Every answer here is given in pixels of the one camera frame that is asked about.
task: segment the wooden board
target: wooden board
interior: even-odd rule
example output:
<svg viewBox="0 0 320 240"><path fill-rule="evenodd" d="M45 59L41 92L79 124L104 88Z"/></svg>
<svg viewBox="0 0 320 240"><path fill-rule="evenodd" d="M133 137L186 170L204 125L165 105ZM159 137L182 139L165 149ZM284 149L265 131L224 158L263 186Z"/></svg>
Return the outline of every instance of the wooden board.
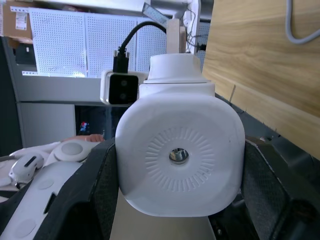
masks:
<svg viewBox="0 0 320 240"><path fill-rule="evenodd" d="M320 37L285 34L285 0L215 0L203 75L216 92L320 159ZM320 0L293 0L297 38L320 28Z"/></svg>

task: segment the white cable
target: white cable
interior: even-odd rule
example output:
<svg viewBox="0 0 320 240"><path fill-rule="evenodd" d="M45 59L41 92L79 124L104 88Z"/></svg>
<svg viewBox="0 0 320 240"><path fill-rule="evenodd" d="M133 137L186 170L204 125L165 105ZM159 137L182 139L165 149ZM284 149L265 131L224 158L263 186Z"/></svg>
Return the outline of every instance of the white cable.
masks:
<svg viewBox="0 0 320 240"><path fill-rule="evenodd" d="M320 36L320 29L304 38L295 38L291 32L291 15L292 15L293 0L286 0L286 15L285 15L285 33L289 41L294 44L305 44Z"/></svg>

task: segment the camera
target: camera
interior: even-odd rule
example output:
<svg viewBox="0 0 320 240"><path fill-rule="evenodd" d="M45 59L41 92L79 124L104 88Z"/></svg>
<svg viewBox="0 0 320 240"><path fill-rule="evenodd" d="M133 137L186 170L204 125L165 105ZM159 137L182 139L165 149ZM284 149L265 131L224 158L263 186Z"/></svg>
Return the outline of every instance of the camera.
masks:
<svg viewBox="0 0 320 240"><path fill-rule="evenodd" d="M139 85L146 80L145 72L118 73L104 71L100 82L100 100L106 105L130 105L139 98Z"/></svg>

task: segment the pegboard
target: pegboard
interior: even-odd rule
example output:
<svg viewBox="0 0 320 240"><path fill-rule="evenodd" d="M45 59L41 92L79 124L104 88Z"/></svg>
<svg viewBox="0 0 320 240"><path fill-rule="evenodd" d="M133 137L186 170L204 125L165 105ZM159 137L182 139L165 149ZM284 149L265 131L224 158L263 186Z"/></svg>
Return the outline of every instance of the pegboard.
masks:
<svg viewBox="0 0 320 240"><path fill-rule="evenodd" d="M39 75L86 77L85 14L29 8Z"/></svg>
<svg viewBox="0 0 320 240"><path fill-rule="evenodd" d="M198 33L197 33L197 35L198 35L197 42L200 45L207 44L209 30L210 30L210 23L207 23L207 22L200 22L199 23L199 29L198 29ZM198 51L195 55L200 59L201 70L202 70L202 68L204 67L206 51Z"/></svg>
<svg viewBox="0 0 320 240"><path fill-rule="evenodd" d="M114 50L137 25L137 18L106 14L85 14L87 67L89 78L100 78L103 70L113 68ZM127 45L129 71L136 67L136 36Z"/></svg>
<svg viewBox="0 0 320 240"><path fill-rule="evenodd" d="M147 17L138 17L137 23L152 21ZM137 72L149 72L150 57L166 53L167 37L155 26L144 26L137 32L136 65Z"/></svg>

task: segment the floor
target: floor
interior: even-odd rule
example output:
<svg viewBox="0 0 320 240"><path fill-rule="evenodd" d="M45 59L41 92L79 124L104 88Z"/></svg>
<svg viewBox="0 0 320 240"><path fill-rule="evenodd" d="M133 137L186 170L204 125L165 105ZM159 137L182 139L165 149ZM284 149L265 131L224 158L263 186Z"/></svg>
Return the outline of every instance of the floor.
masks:
<svg viewBox="0 0 320 240"><path fill-rule="evenodd" d="M216 240L208 217L156 217L134 209L119 190L110 240Z"/></svg>

